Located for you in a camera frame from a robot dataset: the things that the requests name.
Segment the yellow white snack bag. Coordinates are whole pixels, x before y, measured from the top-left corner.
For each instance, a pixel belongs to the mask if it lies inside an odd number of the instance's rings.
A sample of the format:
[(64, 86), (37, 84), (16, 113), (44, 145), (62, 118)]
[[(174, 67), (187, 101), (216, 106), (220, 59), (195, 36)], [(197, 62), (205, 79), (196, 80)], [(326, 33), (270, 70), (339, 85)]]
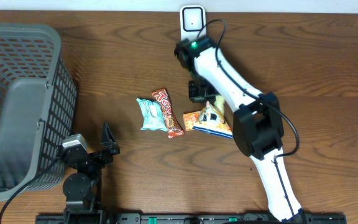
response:
[(207, 134), (232, 139), (232, 131), (224, 118), (225, 100), (221, 95), (215, 97), (214, 103), (206, 102), (200, 111), (193, 129)]

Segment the orange tissue pack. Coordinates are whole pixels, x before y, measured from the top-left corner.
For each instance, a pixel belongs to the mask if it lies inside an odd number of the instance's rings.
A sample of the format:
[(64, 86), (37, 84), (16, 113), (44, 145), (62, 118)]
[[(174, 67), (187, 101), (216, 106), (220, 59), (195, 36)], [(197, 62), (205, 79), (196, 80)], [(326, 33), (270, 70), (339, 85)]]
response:
[(186, 131), (191, 131), (193, 129), (194, 124), (198, 122), (199, 115), (200, 111), (185, 113), (183, 115), (183, 121), (185, 124)]

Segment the red Top chocolate bar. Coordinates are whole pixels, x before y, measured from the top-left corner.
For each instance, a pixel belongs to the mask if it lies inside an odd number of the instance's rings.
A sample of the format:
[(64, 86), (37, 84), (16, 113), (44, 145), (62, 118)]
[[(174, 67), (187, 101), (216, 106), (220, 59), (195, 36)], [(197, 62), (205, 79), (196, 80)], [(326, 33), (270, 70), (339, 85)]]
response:
[(165, 88), (155, 90), (152, 92), (152, 96), (160, 104), (162, 113), (167, 127), (168, 137), (170, 139), (184, 135), (184, 130), (179, 125), (175, 115), (172, 112), (172, 103), (170, 101), (168, 92)]

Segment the teal wet wipes pack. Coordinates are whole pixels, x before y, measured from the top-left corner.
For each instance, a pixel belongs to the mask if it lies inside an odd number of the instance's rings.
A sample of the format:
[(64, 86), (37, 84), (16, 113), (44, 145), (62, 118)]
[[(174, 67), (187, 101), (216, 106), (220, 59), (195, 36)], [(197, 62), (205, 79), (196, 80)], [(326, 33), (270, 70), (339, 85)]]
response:
[(156, 101), (152, 100), (137, 98), (136, 101), (140, 106), (144, 119), (141, 130), (161, 130), (167, 132), (161, 106)]

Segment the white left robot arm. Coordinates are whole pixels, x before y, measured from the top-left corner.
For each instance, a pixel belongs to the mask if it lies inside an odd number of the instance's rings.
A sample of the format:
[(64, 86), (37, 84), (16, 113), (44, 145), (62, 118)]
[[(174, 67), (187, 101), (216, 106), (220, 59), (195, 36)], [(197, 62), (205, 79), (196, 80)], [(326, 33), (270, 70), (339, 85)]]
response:
[(65, 223), (114, 223), (114, 217), (101, 208), (102, 170), (120, 153), (108, 123), (103, 124), (100, 151), (88, 152), (81, 134), (68, 136), (59, 146), (60, 160), (76, 172), (63, 183)]

